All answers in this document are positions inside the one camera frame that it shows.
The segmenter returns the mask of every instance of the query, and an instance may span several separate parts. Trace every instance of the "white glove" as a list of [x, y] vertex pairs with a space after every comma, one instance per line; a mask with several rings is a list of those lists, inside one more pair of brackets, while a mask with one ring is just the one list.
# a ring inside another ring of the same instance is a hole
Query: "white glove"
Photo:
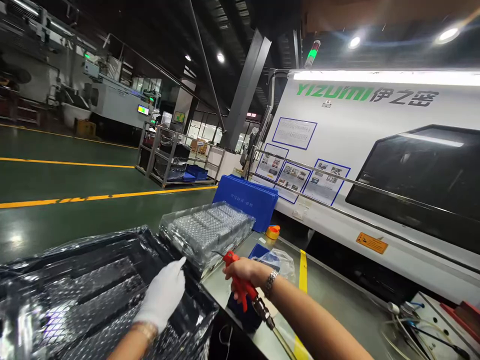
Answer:
[[185, 275], [182, 266], [186, 258], [173, 261], [153, 278], [140, 310], [133, 322], [149, 322], [161, 333], [177, 308], [185, 292]]

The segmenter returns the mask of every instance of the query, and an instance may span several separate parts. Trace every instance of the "epoxy floor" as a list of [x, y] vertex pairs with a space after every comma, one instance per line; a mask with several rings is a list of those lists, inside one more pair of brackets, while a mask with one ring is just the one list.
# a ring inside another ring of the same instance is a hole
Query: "epoxy floor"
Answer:
[[134, 166], [137, 149], [7, 125], [0, 124], [0, 264], [144, 224], [156, 231], [163, 214], [214, 197], [214, 188], [168, 193], [173, 188], [134, 168], [17, 161]]

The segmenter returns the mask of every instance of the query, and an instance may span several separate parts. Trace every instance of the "yellow floor line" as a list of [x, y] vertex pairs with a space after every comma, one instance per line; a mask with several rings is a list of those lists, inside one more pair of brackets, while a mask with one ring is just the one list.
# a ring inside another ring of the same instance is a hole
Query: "yellow floor line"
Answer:
[[[300, 278], [298, 281], [298, 288], [304, 293], [308, 294], [307, 254], [303, 250], [300, 250]], [[309, 358], [307, 350], [297, 335], [295, 335], [295, 348], [293, 349], [293, 353], [295, 354], [297, 360], [307, 360]]]
[[21, 129], [21, 130], [28, 130], [28, 131], [33, 131], [33, 132], [42, 133], [42, 134], [50, 134], [50, 135], [63, 136], [64, 138], [72, 138], [72, 139], [78, 139], [78, 140], [85, 140], [85, 141], [90, 141], [90, 142], [92, 142], [92, 143], [114, 145], [114, 146], [119, 146], [119, 147], [128, 148], [128, 149], [138, 149], [137, 147], [133, 147], [133, 146], [114, 144], [114, 143], [105, 142], [105, 141], [85, 139], [85, 138], [83, 138], [83, 137], [76, 137], [76, 136], [71, 136], [71, 135], [57, 134], [57, 133], [55, 133], [55, 132], [35, 130], [35, 129], [31, 129], [31, 128], [24, 127], [24, 126], [15, 126], [15, 125], [7, 125], [7, 124], [0, 124], [0, 126], [6, 127], [6, 128], [15, 128], [15, 129]]
[[32, 160], [32, 159], [18, 159], [18, 158], [14, 158], [14, 157], [0, 157], [0, 161], [13, 161], [13, 162], [21, 162], [21, 163], [60, 164], [60, 165], [98, 166], [98, 167], [104, 167], [104, 168], [135, 169], [135, 166], [129, 166], [129, 165], [108, 165], [108, 164], [90, 164], [90, 163], [86, 163], [86, 162]]
[[97, 195], [97, 196], [88, 196], [88, 197], [85, 197], [85, 198], [83, 198], [83, 197], [73, 197], [73, 198], [68, 197], [68, 198], [64, 198], [64, 199], [4, 202], [4, 203], [0, 203], [0, 209], [25, 208], [25, 207], [34, 207], [34, 206], [51, 205], [51, 204], [78, 203], [78, 202], [83, 202], [83, 201], [119, 199], [119, 198], [129, 198], [129, 197], [137, 197], [137, 196], [145, 196], [145, 195], [182, 193], [182, 192], [197, 191], [197, 190], [208, 190], [208, 189], [216, 189], [216, 188], [218, 188], [218, 186], [202, 186], [202, 187], [180, 188], [180, 189], [173, 189], [173, 190], [131, 192], [131, 193], [113, 194], [113, 195]]

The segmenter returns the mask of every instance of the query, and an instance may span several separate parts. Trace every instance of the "wristwatch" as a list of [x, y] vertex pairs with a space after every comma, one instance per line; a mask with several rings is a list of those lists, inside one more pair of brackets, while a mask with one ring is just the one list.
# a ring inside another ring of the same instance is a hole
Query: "wristwatch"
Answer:
[[272, 295], [272, 286], [274, 285], [274, 281], [278, 276], [278, 272], [276, 270], [272, 270], [270, 275], [268, 276], [268, 279], [266, 280], [263, 293], [265, 294], [265, 297], [270, 300], [270, 296]]
[[148, 321], [137, 321], [133, 323], [131, 330], [141, 332], [146, 336], [149, 343], [151, 343], [157, 337], [158, 333], [157, 327]]

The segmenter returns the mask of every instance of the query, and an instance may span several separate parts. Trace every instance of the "yizumi logo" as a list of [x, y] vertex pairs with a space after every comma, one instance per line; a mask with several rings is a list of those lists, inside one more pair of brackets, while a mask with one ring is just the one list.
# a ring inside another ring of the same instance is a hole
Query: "yizumi logo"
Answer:
[[361, 86], [334, 86], [334, 85], [318, 85], [318, 84], [298, 84], [297, 95], [313, 96], [318, 98], [329, 99], [346, 99], [365, 101], [374, 91], [374, 87]]
[[344, 86], [344, 85], [323, 85], [323, 84], [298, 84], [297, 95], [308, 97], [345, 99], [378, 103], [379, 101], [396, 105], [410, 105], [426, 108], [440, 94], [438, 91], [411, 89], [395, 90], [389, 87]]

